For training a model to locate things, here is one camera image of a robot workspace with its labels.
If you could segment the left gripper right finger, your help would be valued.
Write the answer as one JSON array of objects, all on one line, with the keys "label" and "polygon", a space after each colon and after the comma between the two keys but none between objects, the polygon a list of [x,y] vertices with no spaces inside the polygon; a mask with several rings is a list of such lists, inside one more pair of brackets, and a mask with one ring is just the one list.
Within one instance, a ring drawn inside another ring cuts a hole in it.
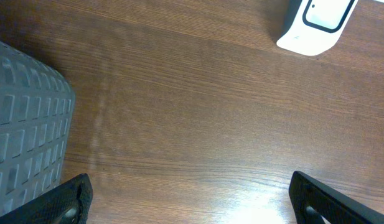
[{"label": "left gripper right finger", "polygon": [[383,214],[298,170],[289,197],[298,223],[384,223]]}]

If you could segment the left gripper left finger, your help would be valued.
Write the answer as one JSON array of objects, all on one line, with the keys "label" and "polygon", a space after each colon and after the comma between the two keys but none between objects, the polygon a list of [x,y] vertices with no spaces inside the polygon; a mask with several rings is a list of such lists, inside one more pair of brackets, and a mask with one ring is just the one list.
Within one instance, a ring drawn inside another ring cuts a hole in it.
[{"label": "left gripper left finger", "polygon": [[79,174],[1,216],[0,224],[86,224],[92,200],[90,178]]}]

